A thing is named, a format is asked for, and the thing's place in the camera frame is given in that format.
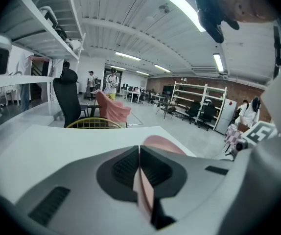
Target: woman in white top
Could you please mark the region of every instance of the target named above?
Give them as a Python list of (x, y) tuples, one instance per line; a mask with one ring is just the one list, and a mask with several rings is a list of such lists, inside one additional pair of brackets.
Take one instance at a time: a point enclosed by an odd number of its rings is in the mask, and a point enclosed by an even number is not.
[(239, 113), (239, 117), (235, 120), (235, 124), (245, 124), (249, 127), (259, 121), (260, 115), (260, 100), (257, 96), (250, 102), (248, 108), (243, 107)]

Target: chair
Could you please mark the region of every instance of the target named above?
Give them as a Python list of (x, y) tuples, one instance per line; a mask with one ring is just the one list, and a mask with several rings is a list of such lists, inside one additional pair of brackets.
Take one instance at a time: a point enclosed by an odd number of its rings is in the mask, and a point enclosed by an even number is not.
[(121, 129), (117, 123), (114, 123), (106, 118), (88, 117), (81, 118), (67, 126), (67, 128), (76, 129)]
[(200, 106), (200, 102), (194, 101), (192, 102), (190, 108), (185, 111), (185, 113), (188, 114), (187, 118), (189, 119), (189, 124), (191, 124), (191, 120), (198, 115)]
[(198, 121), (198, 128), (200, 128), (200, 125), (203, 124), (206, 127), (206, 130), (208, 131), (209, 126), (207, 125), (207, 122), (211, 122), (212, 118), (214, 117), (215, 112), (217, 109), (215, 108), (214, 104), (209, 104), (204, 107), (204, 113), (199, 116), (199, 119), (202, 121)]
[(151, 103), (151, 104), (154, 104), (154, 100), (152, 100), (152, 97), (151, 97), (151, 91), (148, 92), (148, 103)]
[(131, 112), (131, 107), (123, 106), (122, 102), (109, 99), (101, 90), (96, 92), (96, 99), (98, 105), (102, 106), (100, 109), (102, 118), (113, 122), (125, 122), (127, 128), (127, 116)]
[(145, 93), (144, 93), (144, 92), (141, 92), (141, 93), (140, 93), (139, 104), (143, 104), (144, 100), (145, 100)]
[(53, 88), (57, 100), (65, 117), (64, 127), (78, 120), (81, 115), (81, 106), (76, 91), (77, 74), (63, 68), (60, 78), (53, 80)]

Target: table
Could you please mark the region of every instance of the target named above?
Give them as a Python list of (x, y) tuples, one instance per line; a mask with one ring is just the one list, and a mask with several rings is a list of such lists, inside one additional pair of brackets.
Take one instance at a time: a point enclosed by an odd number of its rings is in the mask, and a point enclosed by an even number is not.
[(188, 156), (196, 157), (159, 126), (105, 130), (32, 125), (0, 155), (0, 195), (15, 204), (28, 189), (61, 167), (111, 150), (141, 145), (151, 135), (164, 137)]
[(157, 97), (158, 100), (161, 100), (161, 98), (163, 97), (163, 96), (158, 96), (158, 95), (155, 95), (155, 94), (152, 94), (152, 93), (151, 93), (151, 96)]
[(96, 108), (100, 109), (102, 107), (100, 105), (87, 105), (87, 104), (81, 104), (80, 106), (81, 106), (81, 111), (84, 111), (85, 116), (86, 116), (85, 111), (87, 111), (87, 117), (89, 118), (92, 118), (94, 116)]
[(168, 102), (163, 102), (163, 101), (158, 101), (158, 103), (165, 105), (165, 109), (164, 109), (164, 119), (165, 119), (165, 115), (166, 115), (166, 111), (168, 109), (168, 106), (174, 106), (174, 104), (168, 103)]
[(125, 95), (125, 99), (126, 100), (127, 100), (127, 94), (131, 93), (132, 94), (132, 96), (131, 96), (131, 103), (133, 102), (133, 94), (137, 94), (139, 96), (139, 98), (137, 99), (137, 103), (140, 102), (140, 96), (141, 96), (140, 93), (138, 93), (138, 92), (130, 92), (130, 91), (127, 91), (127, 90), (123, 90), (123, 91), (126, 92), (126, 95)]

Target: black office chair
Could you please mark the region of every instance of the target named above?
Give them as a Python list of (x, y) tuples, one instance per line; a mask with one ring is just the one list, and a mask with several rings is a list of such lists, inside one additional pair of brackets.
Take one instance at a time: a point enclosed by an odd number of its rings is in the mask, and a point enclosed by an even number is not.
[(143, 104), (144, 100), (145, 100), (145, 93), (143, 91), (140, 93), (139, 104)]
[(148, 103), (151, 103), (151, 104), (154, 104), (154, 100), (152, 100), (152, 97), (151, 97), (151, 91), (148, 92)]
[(60, 78), (53, 80), (53, 88), (65, 117), (64, 127), (78, 120), (81, 106), (76, 92), (77, 74), (68, 68), (63, 68)]
[(211, 122), (212, 118), (214, 117), (215, 112), (217, 109), (215, 108), (214, 104), (209, 104), (204, 107), (204, 113), (202, 113), (201, 116), (199, 116), (199, 119), (202, 121), (198, 122), (198, 128), (200, 128), (200, 125), (203, 124), (206, 127), (206, 130), (208, 131), (209, 126), (207, 125), (207, 122)]
[(200, 106), (201, 106), (200, 102), (198, 102), (198, 101), (192, 102), (192, 104), (190, 105), (190, 108), (185, 111), (185, 113), (188, 114), (188, 116), (185, 116), (184, 118), (182, 118), (182, 120), (184, 120), (185, 118), (188, 118), (189, 124), (191, 124), (192, 119), (194, 119), (194, 117), (196, 117), (198, 115)]

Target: fluorescent light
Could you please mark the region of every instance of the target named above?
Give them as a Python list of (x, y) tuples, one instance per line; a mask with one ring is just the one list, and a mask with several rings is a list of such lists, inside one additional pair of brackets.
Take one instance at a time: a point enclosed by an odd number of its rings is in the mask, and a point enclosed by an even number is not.
[(123, 53), (120, 53), (120, 52), (116, 52), (116, 55), (119, 55), (119, 56), (122, 56), (122, 57), (132, 58), (132, 59), (137, 60), (137, 61), (140, 60), (140, 58), (132, 57), (132, 56), (130, 56), (130, 55), (126, 55), (126, 54), (123, 54)]
[(164, 70), (164, 71), (166, 71), (166, 72), (171, 72), (171, 71), (169, 71), (169, 70), (167, 70), (167, 69), (165, 69), (165, 68), (163, 68), (163, 67), (161, 67), (161, 66), (159, 66), (159, 65), (155, 65), (155, 67), (160, 68), (160, 69), (162, 69), (162, 70)]
[(110, 65), (110, 67), (112, 67), (112, 68), (116, 68), (116, 69), (121, 69), (121, 70), (126, 70), (126, 68), (121, 68), (121, 67), (118, 67), (118, 66), (113, 66), (113, 65)]
[(223, 65), (222, 65), (220, 54), (213, 54), (213, 57), (215, 59), (215, 62), (217, 63), (218, 70), (220, 72), (223, 72), (224, 69), (223, 69)]
[(140, 71), (136, 71), (137, 73), (140, 73), (140, 74), (143, 74), (143, 75), (146, 75), (146, 76), (149, 76), (149, 74), (147, 74), (147, 73), (144, 73), (144, 72), (140, 72)]
[(189, 19), (196, 25), (200, 32), (204, 32), (205, 29), (199, 23), (197, 12), (186, 0), (170, 0), (174, 3), (180, 10), (182, 10)]

